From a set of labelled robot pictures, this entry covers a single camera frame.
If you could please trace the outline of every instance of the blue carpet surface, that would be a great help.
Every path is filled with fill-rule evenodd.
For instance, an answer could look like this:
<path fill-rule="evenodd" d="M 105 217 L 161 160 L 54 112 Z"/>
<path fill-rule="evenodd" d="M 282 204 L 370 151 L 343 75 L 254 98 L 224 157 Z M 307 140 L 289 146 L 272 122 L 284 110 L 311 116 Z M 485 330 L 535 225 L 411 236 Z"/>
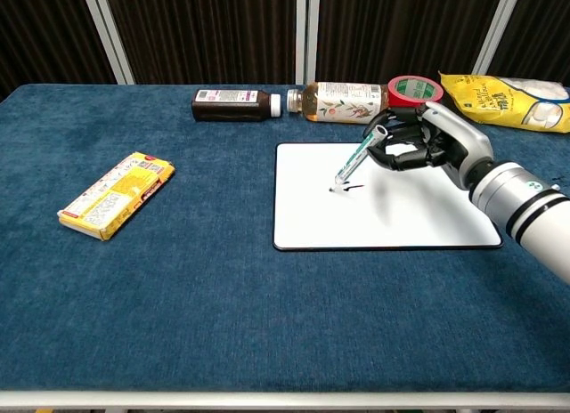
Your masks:
<path fill-rule="evenodd" d="M 0 104 L 0 389 L 570 391 L 570 287 L 511 239 L 279 252 L 276 145 L 362 126 L 195 123 L 196 88 L 26 85 Z M 284 106 L 286 86 L 262 88 Z M 570 135 L 482 130 L 570 191 Z M 135 150 L 176 174 L 111 241 L 58 223 Z"/>

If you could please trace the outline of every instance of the tape roll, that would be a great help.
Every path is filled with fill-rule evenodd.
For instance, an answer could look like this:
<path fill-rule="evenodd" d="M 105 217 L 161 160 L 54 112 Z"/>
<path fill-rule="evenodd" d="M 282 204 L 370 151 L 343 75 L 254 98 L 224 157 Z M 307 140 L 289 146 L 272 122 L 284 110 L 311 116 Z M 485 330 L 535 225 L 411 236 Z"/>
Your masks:
<path fill-rule="evenodd" d="M 407 75 L 388 82 L 388 104 L 396 107 L 415 107 L 426 101 L 440 101 L 444 89 L 426 77 Z"/>

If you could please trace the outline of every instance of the medicine bottle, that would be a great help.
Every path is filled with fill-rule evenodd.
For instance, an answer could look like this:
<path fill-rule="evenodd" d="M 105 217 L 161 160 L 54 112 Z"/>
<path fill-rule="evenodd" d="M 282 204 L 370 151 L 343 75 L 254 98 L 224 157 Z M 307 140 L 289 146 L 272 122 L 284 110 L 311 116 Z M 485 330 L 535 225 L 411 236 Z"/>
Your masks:
<path fill-rule="evenodd" d="M 385 85 L 314 82 L 287 92 L 287 110 L 310 121 L 368 124 L 388 107 Z"/>
<path fill-rule="evenodd" d="M 198 90 L 192 114 L 197 121 L 263 121 L 281 116 L 281 96 L 259 90 Z"/>

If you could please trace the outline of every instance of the robotic arm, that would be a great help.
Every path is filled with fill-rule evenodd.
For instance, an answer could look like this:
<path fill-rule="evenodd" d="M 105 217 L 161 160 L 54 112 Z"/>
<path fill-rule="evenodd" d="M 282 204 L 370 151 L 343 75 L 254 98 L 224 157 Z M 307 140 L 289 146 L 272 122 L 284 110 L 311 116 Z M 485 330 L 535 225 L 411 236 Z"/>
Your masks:
<path fill-rule="evenodd" d="M 401 121 L 386 126 L 390 120 Z M 570 284 L 570 199 L 558 186 L 535 177 L 514 162 L 493 160 L 486 135 L 445 106 L 392 108 L 372 119 L 388 131 L 370 157 L 384 168 L 404 171 L 441 166 L 452 182 L 518 244 Z M 386 147 L 409 143 L 417 150 L 390 155 Z"/>

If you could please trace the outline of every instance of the yellow bag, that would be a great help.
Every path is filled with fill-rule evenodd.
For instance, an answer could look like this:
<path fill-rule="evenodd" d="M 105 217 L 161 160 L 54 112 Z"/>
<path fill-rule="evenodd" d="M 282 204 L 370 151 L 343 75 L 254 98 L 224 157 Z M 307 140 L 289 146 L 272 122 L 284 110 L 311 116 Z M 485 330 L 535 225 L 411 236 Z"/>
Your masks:
<path fill-rule="evenodd" d="M 442 85 L 467 117 L 481 124 L 570 132 L 570 94 L 556 82 L 444 75 Z"/>

